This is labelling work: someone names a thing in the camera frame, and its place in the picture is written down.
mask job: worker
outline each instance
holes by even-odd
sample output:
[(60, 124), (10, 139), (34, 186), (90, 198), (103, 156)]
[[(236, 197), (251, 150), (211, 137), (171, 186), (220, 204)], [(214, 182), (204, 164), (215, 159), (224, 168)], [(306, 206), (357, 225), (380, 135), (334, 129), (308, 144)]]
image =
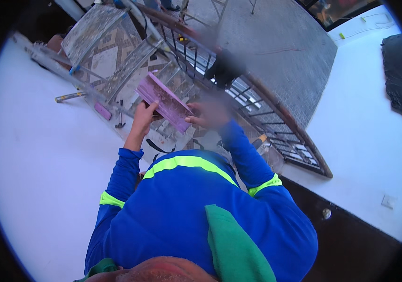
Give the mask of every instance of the worker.
[(160, 157), (135, 189), (158, 107), (140, 103), (100, 198), (82, 281), (300, 281), (317, 255), (310, 220), (221, 104), (187, 106), (201, 115), (185, 121), (218, 131), (248, 193), (226, 159), (202, 150)]
[[(59, 53), (63, 58), (67, 58), (65, 51), (61, 50), (62, 49), (62, 42), (63, 39), (65, 39), (66, 35), (68, 34), (68, 32), (73, 28), (73, 26), (69, 26), (66, 30), (66, 33), (58, 33), (56, 35), (54, 35), (53, 37), (51, 37), (51, 39), (48, 41), (48, 43), (46, 43), (46, 47), (51, 49), (52, 51), (54, 51), (55, 53)], [(67, 70), (71, 69), (70, 65), (64, 64), (62, 62), (58, 62), (59, 64), (61, 64), (64, 68), (66, 68)]]
[(217, 47), (217, 57), (214, 64), (205, 72), (206, 79), (215, 78), (219, 89), (230, 89), (232, 82), (246, 71), (246, 65), (227, 49)]

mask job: green towel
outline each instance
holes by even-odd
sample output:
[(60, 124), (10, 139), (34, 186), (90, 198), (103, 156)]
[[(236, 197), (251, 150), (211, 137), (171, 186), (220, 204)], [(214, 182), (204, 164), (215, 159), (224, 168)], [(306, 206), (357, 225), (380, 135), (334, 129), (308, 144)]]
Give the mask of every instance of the green towel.
[(94, 265), (90, 270), (88, 271), (87, 275), (80, 279), (80, 280), (74, 280), (73, 282), (84, 282), (87, 280), (89, 277), (101, 273), (101, 272), (111, 272), (111, 271), (117, 271), (118, 267), (114, 263), (114, 260), (111, 258), (103, 258), (100, 262), (98, 262), (96, 265)]
[(209, 222), (207, 241), (221, 282), (276, 281), (265, 256), (227, 210), (204, 206)]

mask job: hammer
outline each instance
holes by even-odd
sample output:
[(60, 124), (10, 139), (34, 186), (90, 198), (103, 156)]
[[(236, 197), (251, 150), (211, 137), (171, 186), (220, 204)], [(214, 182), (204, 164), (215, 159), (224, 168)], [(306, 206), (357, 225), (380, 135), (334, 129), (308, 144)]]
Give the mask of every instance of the hammer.
[[(119, 105), (123, 107), (123, 100), (119, 100)], [(122, 128), (126, 123), (121, 123), (123, 121), (123, 112), (119, 112), (119, 123), (115, 125), (115, 128)]]

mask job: white wall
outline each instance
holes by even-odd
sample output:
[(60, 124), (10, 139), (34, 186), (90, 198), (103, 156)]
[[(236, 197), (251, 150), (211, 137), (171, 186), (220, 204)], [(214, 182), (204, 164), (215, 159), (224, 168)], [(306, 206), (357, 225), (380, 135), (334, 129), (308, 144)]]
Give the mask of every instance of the white wall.
[(83, 99), (54, 101), (74, 92), (8, 40), (0, 55), (0, 223), (36, 281), (84, 276), (100, 194), (123, 146)]
[[(361, 24), (361, 19), (352, 21)], [(337, 50), (306, 130), (334, 178), (288, 164), (282, 175), (402, 241), (402, 116), (391, 110), (386, 97), (380, 46), (400, 30), (369, 32)], [(384, 195), (397, 198), (393, 210), (381, 205)]]

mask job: sleeve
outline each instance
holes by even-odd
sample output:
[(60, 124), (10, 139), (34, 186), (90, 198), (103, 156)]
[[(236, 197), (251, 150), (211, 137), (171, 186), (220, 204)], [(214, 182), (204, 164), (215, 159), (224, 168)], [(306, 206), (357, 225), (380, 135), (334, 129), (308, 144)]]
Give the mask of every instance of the sleeve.
[(103, 239), (110, 228), (110, 222), (123, 208), (124, 203), (135, 191), (139, 173), (138, 162), (143, 151), (119, 150), (119, 159), (115, 164), (107, 189), (101, 194), (95, 230), (91, 235), (85, 257), (85, 275), (90, 268), (103, 259)]
[(240, 179), (251, 196), (254, 197), (257, 192), (266, 187), (282, 185), (278, 175), (272, 172), (265, 160), (250, 144), (237, 122), (234, 120), (228, 122), (221, 128), (219, 134), (223, 147), (231, 153)]
[(278, 230), (278, 244), (273, 246), (276, 256), (296, 262), (296, 266), (281, 276), (286, 276), (287, 281), (302, 280), (314, 264), (318, 252), (318, 238), (314, 226), (293, 201), (288, 190), (281, 185), (262, 189), (254, 198), (266, 203), (273, 211), (274, 215), (266, 224)]

